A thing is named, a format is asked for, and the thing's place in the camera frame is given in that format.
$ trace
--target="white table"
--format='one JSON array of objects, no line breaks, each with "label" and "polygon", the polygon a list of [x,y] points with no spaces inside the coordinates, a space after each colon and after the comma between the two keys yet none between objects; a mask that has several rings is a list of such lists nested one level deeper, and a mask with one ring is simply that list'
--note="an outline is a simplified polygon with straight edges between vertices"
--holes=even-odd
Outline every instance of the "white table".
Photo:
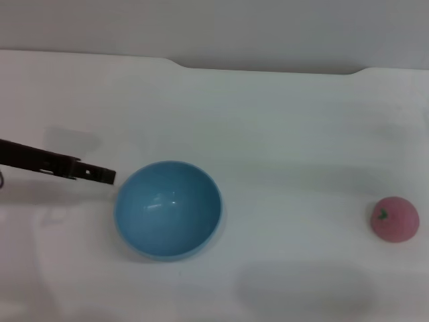
[{"label": "white table", "polygon": [[[427,321],[429,71],[198,70],[169,60],[0,51],[0,138],[116,170],[117,184],[1,167],[0,321]],[[112,224],[137,169],[207,171],[225,220],[155,263]],[[420,212],[403,244],[374,202]]]}]

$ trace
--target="pink ball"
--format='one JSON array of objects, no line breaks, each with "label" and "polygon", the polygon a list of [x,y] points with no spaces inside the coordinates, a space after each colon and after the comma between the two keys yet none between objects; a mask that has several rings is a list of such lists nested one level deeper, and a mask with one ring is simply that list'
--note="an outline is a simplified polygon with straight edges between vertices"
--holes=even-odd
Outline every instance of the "pink ball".
[{"label": "pink ball", "polygon": [[377,236],[391,243],[412,238],[420,220],[416,208],[408,200],[388,197],[380,200],[371,216],[371,227]]}]

